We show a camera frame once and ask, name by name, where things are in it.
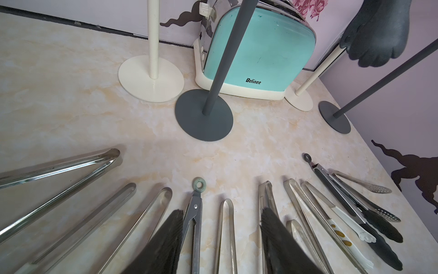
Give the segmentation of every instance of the gray round base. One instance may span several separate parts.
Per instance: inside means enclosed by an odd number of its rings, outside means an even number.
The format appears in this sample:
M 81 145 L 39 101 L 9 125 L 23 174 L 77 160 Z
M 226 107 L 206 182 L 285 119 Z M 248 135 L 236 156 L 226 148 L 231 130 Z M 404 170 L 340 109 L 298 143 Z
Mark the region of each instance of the gray round base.
M 175 116 L 188 135 L 202 141 L 217 141 L 231 131 L 233 113 L 228 104 L 217 97 L 209 116 L 202 114 L 208 90 L 192 89 L 181 94 L 175 105 Z
M 351 131 L 350 122 L 348 121 L 347 117 L 344 114 L 337 119 L 333 117 L 333 114 L 339 110 L 337 106 L 327 101 L 321 101 L 318 104 L 318 108 L 324 120 L 334 130 L 342 134 L 350 133 Z

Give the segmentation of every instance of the dark silhouette decal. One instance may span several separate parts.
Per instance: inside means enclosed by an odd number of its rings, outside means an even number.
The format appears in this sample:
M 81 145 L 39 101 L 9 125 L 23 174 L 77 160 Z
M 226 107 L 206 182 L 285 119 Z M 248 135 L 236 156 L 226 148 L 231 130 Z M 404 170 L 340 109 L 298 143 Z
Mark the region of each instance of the dark silhouette decal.
M 185 11 L 180 14 L 178 19 L 169 19 L 166 23 L 160 23 L 163 27 L 170 27 L 170 25 L 175 24 L 177 26 L 184 26 L 188 22 L 200 22 L 204 17 L 199 14 L 199 3 L 206 3 L 207 0 L 196 1 L 192 6 L 192 11 Z
M 212 25 L 210 23 L 211 23 L 210 20 L 207 21 L 205 19 L 205 20 L 202 20 L 201 25 L 203 25 L 205 27 L 205 33 L 207 33 L 208 36 L 213 37 Z
M 371 142 L 380 147 L 385 155 L 396 159 L 405 166 L 391 173 L 391 178 L 400 191 L 402 190 L 400 188 L 402 178 L 414 179 L 419 176 L 420 178 L 415 181 L 415 184 L 421 190 L 424 199 L 436 207 L 434 212 L 438 214 L 438 202 L 434 200 L 434 192 L 438 185 L 438 157 L 420 158 L 412 154 L 402 155 L 395 149 L 387 149 L 383 145 L 377 144 L 374 140 Z

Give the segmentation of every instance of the cream paper towel holder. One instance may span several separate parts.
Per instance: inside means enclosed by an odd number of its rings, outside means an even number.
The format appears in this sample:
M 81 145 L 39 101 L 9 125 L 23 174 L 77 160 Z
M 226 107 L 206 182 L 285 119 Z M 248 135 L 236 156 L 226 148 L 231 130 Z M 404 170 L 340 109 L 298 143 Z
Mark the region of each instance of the cream paper towel holder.
M 166 59 L 159 58 L 160 1 L 148 0 L 149 55 L 124 61 L 119 81 L 132 96 L 149 102 L 165 102 L 177 97 L 184 87 L 181 71 Z
M 336 60 L 336 58 L 338 58 L 339 55 L 341 55 L 342 52 L 344 52 L 344 50 L 345 48 L 341 49 L 339 46 L 337 46 L 301 86 L 299 86 L 299 84 L 295 81 L 292 82 L 292 84 L 286 88 L 284 96 L 286 100 L 299 110 L 310 111 L 313 108 L 313 100 L 306 89 L 311 85 L 311 83 L 313 83 L 313 81 L 316 80 L 316 78 L 321 75 L 321 73 L 324 72 L 324 70 L 331 63 L 333 63 L 334 60 Z

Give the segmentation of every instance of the turquoise toaster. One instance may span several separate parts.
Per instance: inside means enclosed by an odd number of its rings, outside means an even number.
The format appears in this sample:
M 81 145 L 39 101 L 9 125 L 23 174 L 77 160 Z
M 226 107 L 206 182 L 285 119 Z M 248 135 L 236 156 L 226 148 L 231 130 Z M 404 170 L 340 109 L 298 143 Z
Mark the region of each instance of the turquoise toaster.
M 210 12 L 202 20 L 199 39 L 193 44 L 196 83 L 204 89 L 210 90 L 239 12 L 239 2 L 207 2 Z M 286 0 L 260 0 L 220 92 L 281 100 L 309 61 L 315 42 L 313 29 Z

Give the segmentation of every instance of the round base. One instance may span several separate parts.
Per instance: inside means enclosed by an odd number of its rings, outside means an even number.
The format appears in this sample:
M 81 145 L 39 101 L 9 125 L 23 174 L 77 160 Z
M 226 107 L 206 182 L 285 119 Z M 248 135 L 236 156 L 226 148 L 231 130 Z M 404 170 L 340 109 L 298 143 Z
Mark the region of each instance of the round base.
M 297 96 L 295 91 L 300 87 L 300 85 L 296 82 L 292 82 L 285 90 L 286 100 L 294 107 L 302 111 L 310 111 L 313 108 L 312 97 L 307 93 L 306 90 L 300 95 Z
M 138 99 L 165 102 L 181 93 L 184 77 L 168 60 L 158 58 L 158 78 L 149 77 L 149 56 L 140 55 L 124 61 L 119 68 L 123 88 Z
M 350 133 L 351 126 L 350 126 L 350 122 L 347 119 L 347 116 L 343 114 L 341 117 L 337 119 L 333 117 L 333 114 L 339 110 L 337 106 L 327 101 L 321 101 L 318 104 L 318 108 L 324 120 L 334 130 L 342 134 Z
M 217 141 L 231 131 L 233 113 L 227 103 L 217 97 L 209 116 L 202 114 L 208 90 L 192 89 L 181 94 L 175 105 L 175 116 L 188 135 L 202 141 Z

